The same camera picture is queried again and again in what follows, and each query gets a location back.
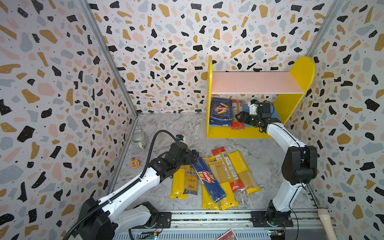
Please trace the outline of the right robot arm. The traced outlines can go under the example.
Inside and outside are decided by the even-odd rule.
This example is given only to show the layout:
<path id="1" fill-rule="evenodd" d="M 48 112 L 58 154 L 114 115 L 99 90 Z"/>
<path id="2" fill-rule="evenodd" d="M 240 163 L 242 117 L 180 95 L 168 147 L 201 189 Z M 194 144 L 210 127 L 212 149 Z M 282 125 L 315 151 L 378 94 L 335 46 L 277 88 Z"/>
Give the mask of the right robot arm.
<path id="1" fill-rule="evenodd" d="M 275 107 L 271 102 L 251 100 L 248 108 L 247 112 L 236 114 L 236 119 L 272 137 L 286 154 L 281 170 L 284 181 L 264 216 L 267 224 L 279 226 L 289 220 L 292 204 L 300 191 L 316 177 L 318 152 L 314 146 L 298 140 L 278 118 L 273 117 Z"/>

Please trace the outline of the blue Barilla rigatoni box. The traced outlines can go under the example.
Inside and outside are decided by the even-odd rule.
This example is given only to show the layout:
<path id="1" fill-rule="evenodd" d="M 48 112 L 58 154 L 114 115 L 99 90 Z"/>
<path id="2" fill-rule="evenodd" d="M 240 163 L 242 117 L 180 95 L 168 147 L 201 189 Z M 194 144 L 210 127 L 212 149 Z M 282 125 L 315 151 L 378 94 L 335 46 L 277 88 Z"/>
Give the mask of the blue Barilla rigatoni box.
<path id="1" fill-rule="evenodd" d="M 229 127 L 232 124 L 232 100 L 212 98 L 210 108 L 210 125 Z"/>

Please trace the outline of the blue Barilla spaghetti box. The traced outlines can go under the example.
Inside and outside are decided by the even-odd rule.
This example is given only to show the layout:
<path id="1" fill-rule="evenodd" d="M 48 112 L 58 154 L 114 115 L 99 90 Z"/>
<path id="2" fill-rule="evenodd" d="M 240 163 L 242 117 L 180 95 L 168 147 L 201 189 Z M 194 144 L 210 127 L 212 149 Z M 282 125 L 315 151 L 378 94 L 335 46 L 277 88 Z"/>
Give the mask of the blue Barilla spaghetti box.
<path id="1" fill-rule="evenodd" d="M 194 169 L 215 204 L 226 197 L 225 191 L 220 186 L 219 182 L 216 180 L 202 157 L 197 159 L 196 163 L 194 164 Z"/>

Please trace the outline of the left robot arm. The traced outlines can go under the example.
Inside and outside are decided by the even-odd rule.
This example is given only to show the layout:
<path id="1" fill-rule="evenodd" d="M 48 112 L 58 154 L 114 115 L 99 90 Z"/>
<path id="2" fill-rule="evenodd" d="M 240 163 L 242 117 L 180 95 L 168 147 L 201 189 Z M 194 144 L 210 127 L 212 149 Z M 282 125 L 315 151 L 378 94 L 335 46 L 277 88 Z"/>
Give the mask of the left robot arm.
<path id="1" fill-rule="evenodd" d="M 95 200 L 86 200 L 81 208 L 77 233 L 83 240 L 111 240 L 116 234 L 135 227 L 153 228 L 159 225 L 158 210 L 144 202 L 131 210 L 126 208 L 148 190 L 173 176 L 181 166 L 195 164 L 199 153 L 176 141 L 167 152 L 151 160 L 146 169 L 130 182 Z"/>

